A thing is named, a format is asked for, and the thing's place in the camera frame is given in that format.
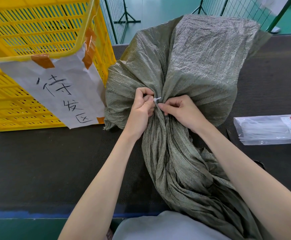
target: person's left arm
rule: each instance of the person's left arm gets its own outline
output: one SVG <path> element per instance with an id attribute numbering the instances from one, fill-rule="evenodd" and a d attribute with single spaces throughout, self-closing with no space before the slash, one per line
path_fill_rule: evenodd
<path id="1" fill-rule="evenodd" d="M 103 167 L 65 223 L 59 240 L 103 239 L 109 229 L 124 171 L 135 142 L 153 114 L 153 91 L 137 88 L 127 124 Z"/>

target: person's right arm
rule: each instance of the person's right arm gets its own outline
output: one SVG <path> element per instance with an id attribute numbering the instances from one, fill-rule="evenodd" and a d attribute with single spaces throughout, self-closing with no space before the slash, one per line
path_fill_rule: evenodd
<path id="1" fill-rule="evenodd" d="M 291 239 L 291 192 L 225 138 L 187 95 L 158 104 L 211 149 L 248 207 L 275 239 Z"/>

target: orange packing tape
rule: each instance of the orange packing tape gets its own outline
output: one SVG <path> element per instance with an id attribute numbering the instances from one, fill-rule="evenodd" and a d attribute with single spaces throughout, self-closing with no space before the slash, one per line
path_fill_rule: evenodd
<path id="1" fill-rule="evenodd" d="M 55 67 L 49 58 L 49 54 L 32 55 L 31 60 L 33 60 L 36 64 L 38 64 L 39 66 L 45 69 Z"/>
<path id="2" fill-rule="evenodd" d="M 95 35 L 95 32 L 91 28 L 88 28 L 85 33 L 85 36 L 86 36 L 86 51 L 85 51 L 82 61 L 85 67 L 89 69 L 89 67 L 93 63 L 93 58 L 95 54 L 96 35 Z"/>
<path id="3" fill-rule="evenodd" d="M 104 117 L 96 117 L 98 120 L 99 124 L 104 124 Z"/>

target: person's right hand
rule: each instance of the person's right hand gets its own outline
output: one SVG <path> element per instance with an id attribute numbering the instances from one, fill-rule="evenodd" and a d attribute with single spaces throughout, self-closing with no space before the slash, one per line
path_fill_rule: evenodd
<path id="1" fill-rule="evenodd" d="M 173 115 L 182 125 L 197 133 L 210 124 L 188 95 L 169 98 L 164 104 L 158 103 L 164 115 Z"/>

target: white zip tie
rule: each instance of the white zip tie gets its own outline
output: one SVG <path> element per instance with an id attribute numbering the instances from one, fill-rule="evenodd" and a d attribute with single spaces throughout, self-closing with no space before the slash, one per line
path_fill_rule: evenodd
<path id="1" fill-rule="evenodd" d="M 156 101 L 159 100 L 160 98 L 161 98 L 161 97 L 157 97 L 157 98 L 155 97 L 155 98 L 153 99 L 153 101 L 156 102 Z"/>

